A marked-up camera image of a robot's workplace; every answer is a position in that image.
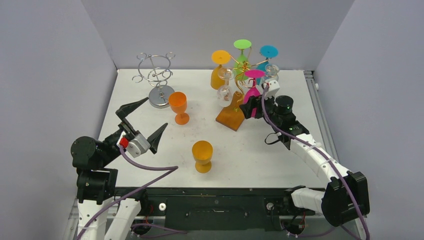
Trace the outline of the gold wire glass rack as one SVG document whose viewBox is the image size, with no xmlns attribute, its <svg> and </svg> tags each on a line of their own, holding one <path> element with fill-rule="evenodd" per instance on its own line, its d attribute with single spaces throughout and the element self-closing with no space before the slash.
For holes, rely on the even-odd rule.
<svg viewBox="0 0 424 240">
<path fill-rule="evenodd" d="M 234 68 L 236 58 L 233 57 L 231 54 L 230 57 L 230 61 L 227 64 L 223 65 L 223 67 L 232 68 L 235 71 L 234 79 L 229 82 L 229 86 L 233 93 L 232 102 L 230 106 L 222 107 L 222 110 L 215 118 L 215 121 L 236 132 L 245 119 L 241 109 L 239 108 L 239 106 L 244 101 L 244 89 L 248 88 L 246 86 L 246 80 L 249 79 L 249 77 L 246 76 L 245 72 L 247 72 L 248 70 L 253 70 L 262 61 L 251 64 L 248 59 L 248 62 L 245 62 L 243 64 L 241 74 L 237 75 L 236 69 Z"/>
</svg>

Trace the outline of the pink wine glass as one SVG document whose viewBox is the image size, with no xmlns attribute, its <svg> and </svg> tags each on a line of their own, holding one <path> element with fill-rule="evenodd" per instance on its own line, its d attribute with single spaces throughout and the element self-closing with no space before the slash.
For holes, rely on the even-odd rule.
<svg viewBox="0 0 424 240">
<path fill-rule="evenodd" d="M 265 76 L 265 72 L 259 69 L 251 69 L 245 72 L 245 75 L 249 78 L 248 83 L 252 83 L 252 86 L 249 86 L 249 90 L 244 96 L 243 103 L 246 104 L 249 100 L 249 97 L 260 95 L 259 90 L 257 89 L 257 81 L 260 81 L 262 77 Z"/>
</svg>

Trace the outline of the green wine glass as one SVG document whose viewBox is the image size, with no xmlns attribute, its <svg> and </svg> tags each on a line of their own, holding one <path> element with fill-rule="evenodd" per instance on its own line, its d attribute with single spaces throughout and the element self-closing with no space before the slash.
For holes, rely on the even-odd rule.
<svg viewBox="0 0 424 240">
<path fill-rule="evenodd" d="M 236 75 L 239 75 L 242 73 L 244 63 L 248 62 L 252 50 L 252 42 L 248 39 L 238 39 L 233 45 L 240 51 L 240 55 L 236 58 L 236 62 L 234 63 Z"/>
</svg>

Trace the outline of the blue wine glass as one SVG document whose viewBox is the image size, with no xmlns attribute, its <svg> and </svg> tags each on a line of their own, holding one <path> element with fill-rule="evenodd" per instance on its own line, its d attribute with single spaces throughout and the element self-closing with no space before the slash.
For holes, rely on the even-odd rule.
<svg viewBox="0 0 424 240">
<path fill-rule="evenodd" d="M 265 58 L 265 60 L 259 63 L 256 66 L 256 69 L 262 70 L 265 72 L 266 65 L 272 64 L 270 63 L 270 59 L 277 57 L 279 54 L 279 51 L 273 45 L 264 45 L 260 48 L 259 53 Z"/>
</svg>

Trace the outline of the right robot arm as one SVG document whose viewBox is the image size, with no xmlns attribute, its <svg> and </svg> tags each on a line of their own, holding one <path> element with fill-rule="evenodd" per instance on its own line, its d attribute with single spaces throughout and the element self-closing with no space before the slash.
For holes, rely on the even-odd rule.
<svg viewBox="0 0 424 240">
<path fill-rule="evenodd" d="M 313 171 L 325 191 L 295 187 L 282 199 L 283 209 L 294 214 L 308 209 L 322 214 L 334 227 L 359 220 L 365 224 L 370 213 L 368 181 L 360 171 L 352 172 L 331 157 L 293 113 L 293 99 L 282 95 L 264 98 L 251 96 L 240 109 L 246 119 L 264 119 L 278 141 Z"/>
</svg>

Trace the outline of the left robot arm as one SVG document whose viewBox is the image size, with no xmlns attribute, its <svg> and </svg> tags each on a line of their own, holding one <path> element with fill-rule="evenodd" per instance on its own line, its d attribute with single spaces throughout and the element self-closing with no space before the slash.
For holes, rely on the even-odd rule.
<svg viewBox="0 0 424 240">
<path fill-rule="evenodd" d="M 98 140 L 89 136 L 77 138 L 70 148 L 72 166 L 77 173 L 78 240 L 123 240 L 137 215 L 149 209 L 146 188 L 176 170 L 175 167 L 139 168 L 149 171 L 165 171 L 154 180 L 135 190 L 115 198 L 118 170 L 107 166 L 118 157 L 137 158 L 150 151 L 156 154 L 167 124 L 163 124 L 149 137 L 133 128 L 126 119 L 149 100 L 124 104 L 115 112 L 120 120 L 118 130 Z"/>
</svg>

